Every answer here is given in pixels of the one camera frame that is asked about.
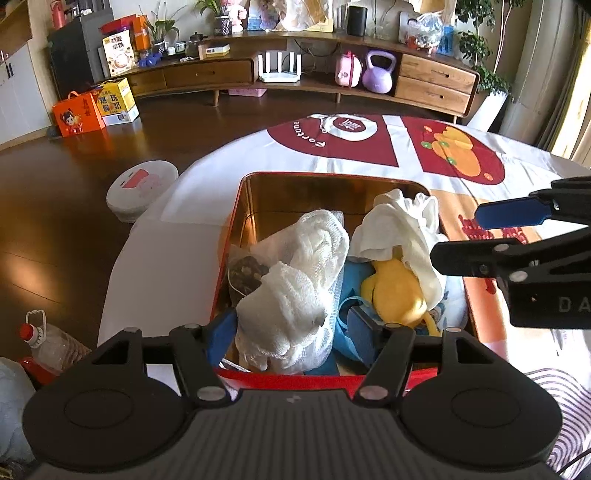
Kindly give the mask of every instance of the kettlebell handle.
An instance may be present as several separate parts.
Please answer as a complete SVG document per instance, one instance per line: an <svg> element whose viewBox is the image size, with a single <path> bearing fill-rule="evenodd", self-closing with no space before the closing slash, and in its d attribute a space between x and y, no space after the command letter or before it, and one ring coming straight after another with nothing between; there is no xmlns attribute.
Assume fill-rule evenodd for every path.
<svg viewBox="0 0 591 480"><path fill-rule="evenodd" d="M392 73L394 71L394 68L396 67L396 55L394 55L393 53L390 53L389 51L381 51L381 50L370 50L367 54L367 56L365 57L365 61L368 64L368 68L372 69L374 68L374 64L371 63L371 57L373 56L377 56L377 57L385 57L387 59L390 59L390 66L388 68L388 70L386 70L388 73Z"/></svg>

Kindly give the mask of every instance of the drawer handle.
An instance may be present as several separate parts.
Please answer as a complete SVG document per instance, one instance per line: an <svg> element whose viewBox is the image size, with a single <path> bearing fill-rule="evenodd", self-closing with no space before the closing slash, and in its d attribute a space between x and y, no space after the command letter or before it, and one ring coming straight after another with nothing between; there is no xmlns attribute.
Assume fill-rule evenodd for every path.
<svg viewBox="0 0 591 480"><path fill-rule="evenodd" d="M427 95L435 97L435 98L439 98L440 100L443 100L443 95L439 95L438 93L431 93L431 92L426 92Z"/></svg>
<svg viewBox="0 0 591 480"><path fill-rule="evenodd" d="M448 74L448 73L445 73L445 72L442 72L441 70L433 70L433 69L432 69L431 71L432 71L433 73L437 73L438 75L443 75L443 76L444 76L445 78L447 78L447 79L449 78L449 74Z"/></svg>

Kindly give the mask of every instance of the striped fabric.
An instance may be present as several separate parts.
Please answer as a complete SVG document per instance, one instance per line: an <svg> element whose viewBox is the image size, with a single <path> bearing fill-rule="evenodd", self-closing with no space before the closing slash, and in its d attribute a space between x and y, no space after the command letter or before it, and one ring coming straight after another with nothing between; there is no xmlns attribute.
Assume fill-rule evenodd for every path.
<svg viewBox="0 0 591 480"><path fill-rule="evenodd" d="M558 471L591 446L591 393L562 370L543 368L527 376L552 395L562 411L562 430L547 462ZM563 477L574 479L589 463L591 453L569 467Z"/></svg>

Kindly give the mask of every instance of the tablecloth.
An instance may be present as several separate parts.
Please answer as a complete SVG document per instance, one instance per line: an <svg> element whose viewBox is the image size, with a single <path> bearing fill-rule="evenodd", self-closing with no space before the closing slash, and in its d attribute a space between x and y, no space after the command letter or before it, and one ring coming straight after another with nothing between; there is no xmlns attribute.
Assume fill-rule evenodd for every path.
<svg viewBox="0 0 591 480"><path fill-rule="evenodd" d="M419 118L317 114L270 127L197 160L137 220L113 268L99 344L126 326L158 336L179 325L209 321L238 186L256 171L417 181L439 198L451 239L515 236L522 241L578 226L548 220L535 229L489 232L474 220L478 203L526 196L548 188L552 180L589 174L571 161L499 135ZM506 306L494 282L470 281L475 283L467 281L466 288L500 305L488 314L490 321L486 302L474 311L480 341L530 376L568 372L586 394L591 361L582 332L563 332L557 342L550 330L516 329L502 311ZM591 415L584 421L591 432ZM553 453L554 466L566 463L579 444L589 447L591 435L585 434L574 450ZM569 476L579 467L569 469Z"/></svg>

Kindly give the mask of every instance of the plant pot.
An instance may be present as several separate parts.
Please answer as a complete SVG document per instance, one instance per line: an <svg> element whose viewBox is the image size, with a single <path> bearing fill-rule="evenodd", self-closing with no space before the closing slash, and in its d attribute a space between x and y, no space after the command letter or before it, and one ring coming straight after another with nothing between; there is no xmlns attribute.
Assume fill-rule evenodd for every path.
<svg viewBox="0 0 591 480"><path fill-rule="evenodd" d="M229 35L232 31L232 19L227 15L216 17L216 23L213 26L214 35Z"/></svg>
<svg viewBox="0 0 591 480"><path fill-rule="evenodd" d="M507 94L505 92L499 92L490 94L485 98L480 108L476 111L468 126L482 132L488 132L492 123L495 121L496 116L503 108L505 101L507 100Z"/></svg>
<svg viewBox="0 0 591 480"><path fill-rule="evenodd" d="M160 41L160 42L152 45L152 53L154 53L154 54L156 54L156 53L164 54L165 51L166 51L166 42L165 41Z"/></svg>

